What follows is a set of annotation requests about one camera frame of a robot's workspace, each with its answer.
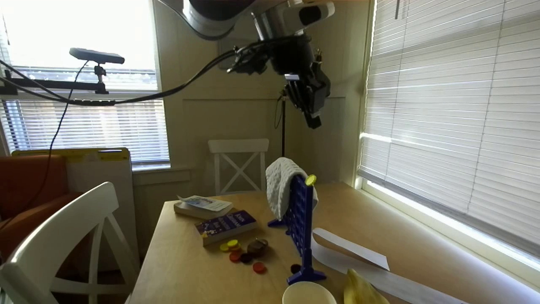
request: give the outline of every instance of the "white towel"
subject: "white towel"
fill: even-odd
[[[279,158],[272,163],[267,171],[267,200],[272,213],[277,220],[284,220],[289,210],[290,181],[294,176],[302,174],[307,178],[306,171],[299,168],[294,161],[287,158]],[[314,190],[314,207],[319,201],[317,191]]]

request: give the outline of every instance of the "wooden chair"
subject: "wooden chair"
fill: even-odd
[[[211,154],[215,156],[216,195],[230,193],[235,181],[245,181],[250,190],[255,191],[265,190],[265,156],[269,151],[269,139],[209,141],[208,146]],[[245,158],[235,159],[233,154],[245,154]],[[247,173],[253,161],[258,161],[257,176],[250,176]],[[226,176],[223,174],[223,169],[226,166],[233,169],[233,174],[228,181],[225,181]]]
[[[58,303],[53,293],[86,294],[98,303],[100,294],[130,294],[139,262],[128,247],[113,212],[118,208],[112,183],[86,191],[39,225],[0,267],[0,288],[14,303]],[[56,277],[78,244],[91,234],[88,283]],[[98,262],[101,237],[108,242],[123,284],[100,284]]]

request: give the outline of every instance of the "white window blinds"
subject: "white window blinds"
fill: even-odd
[[[110,95],[74,92],[74,97],[125,100],[155,93],[159,88],[149,0],[0,2],[0,55],[24,75],[34,80],[74,82],[85,63],[74,60],[69,49],[86,48],[117,53],[125,58],[125,65],[103,65],[103,82]],[[95,63],[88,63],[78,82],[96,80]],[[2,98],[0,122],[9,149],[47,149],[63,110],[63,104],[36,100],[26,93]],[[128,147],[135,166],[169,164],[164,104],[71,105],[54,147]]]
[[[540,2],[378,2],[360,173],[540,245]]]

